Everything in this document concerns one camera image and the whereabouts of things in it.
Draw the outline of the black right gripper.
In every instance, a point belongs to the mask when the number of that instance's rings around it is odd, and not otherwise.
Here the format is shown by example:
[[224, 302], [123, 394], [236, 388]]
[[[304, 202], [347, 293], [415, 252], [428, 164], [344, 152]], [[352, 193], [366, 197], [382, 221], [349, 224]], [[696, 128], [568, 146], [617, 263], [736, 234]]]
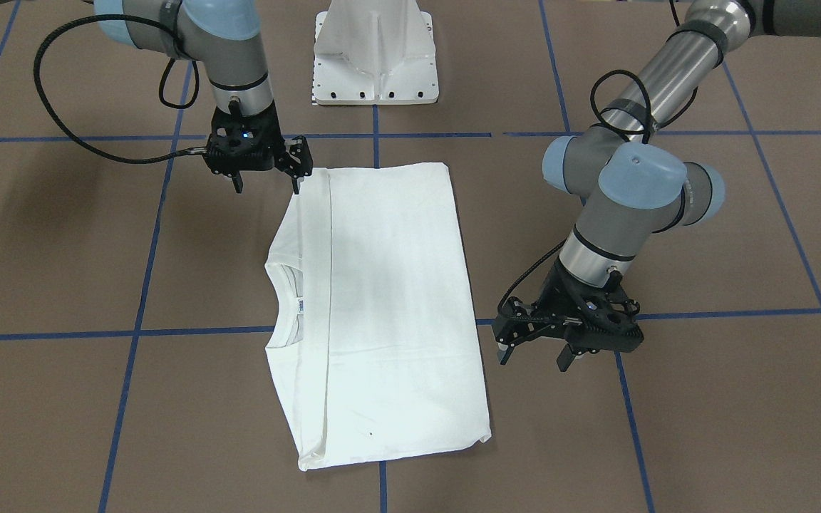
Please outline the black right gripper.
[[300, 194], [301, 182], [313, 173], [309, 141], [303, 135], [284, 140], [274, 102], [260, 113], [247, 115], [240, 100], [229, 100], [225, 110], [215, 108], [211, 128], [202, 158], [212, 172], [230, 176], [237, 194], [244, 191], [241, 171], [284, 172], [294, 195]]

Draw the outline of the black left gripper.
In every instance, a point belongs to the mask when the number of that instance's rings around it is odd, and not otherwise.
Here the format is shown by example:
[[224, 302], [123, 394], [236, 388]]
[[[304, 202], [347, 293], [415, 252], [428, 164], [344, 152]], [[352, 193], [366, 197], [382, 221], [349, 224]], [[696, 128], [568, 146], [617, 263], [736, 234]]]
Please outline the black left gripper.
[[535, 269], [537, 265], [519, 276], [497, 305], [492, 332], [500, 365], [508, 363], [515, 348], [538, 338], [564, 341], [556, 359], [562, 373], [577, 355], [600, 351], [631, 353], [642, 344], [644, 335], [636, 323], [641, 305], [626, 295], [618, 267], [609, 267], [606, 282], [595, 288], [554, 261], [539, 298], [527, 303], [512, 292]]

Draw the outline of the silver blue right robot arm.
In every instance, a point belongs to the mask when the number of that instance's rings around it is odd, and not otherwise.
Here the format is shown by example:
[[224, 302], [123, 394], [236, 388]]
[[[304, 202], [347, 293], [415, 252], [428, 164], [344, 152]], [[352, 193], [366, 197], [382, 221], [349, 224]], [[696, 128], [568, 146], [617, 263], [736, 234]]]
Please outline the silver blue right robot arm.
[[216, 108], [202, 159], [242, 191], [241, 172], [276, 169], [294, 190], [311, 175], [303, 136], [282, 136], [260, 20], [252, 1], [95, 1], [112, 39], [202, 63]]

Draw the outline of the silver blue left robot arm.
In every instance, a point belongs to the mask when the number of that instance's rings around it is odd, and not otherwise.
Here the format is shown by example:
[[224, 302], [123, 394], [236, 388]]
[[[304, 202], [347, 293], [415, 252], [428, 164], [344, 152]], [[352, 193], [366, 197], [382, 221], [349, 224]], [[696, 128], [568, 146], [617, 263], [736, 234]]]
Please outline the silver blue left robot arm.
[[593, 84], [594, 123], [551, 142], [548, 185], [583, 201], [562, 242], [541, 256], [550, 268], [535, 300], [506, 290], [492, 334], [499, 364], [516, 348], [562, 342], [557, 367], [596, 353], [630, 353], [643, 341], [641, 304], [623, 280], [649, 237], [710, 219], [726, 182], [709, 165], [657, 145], [726, 56], [751, 38], [821, 38], [821, 1], [693, 1], [641, 71], [613, 69]]

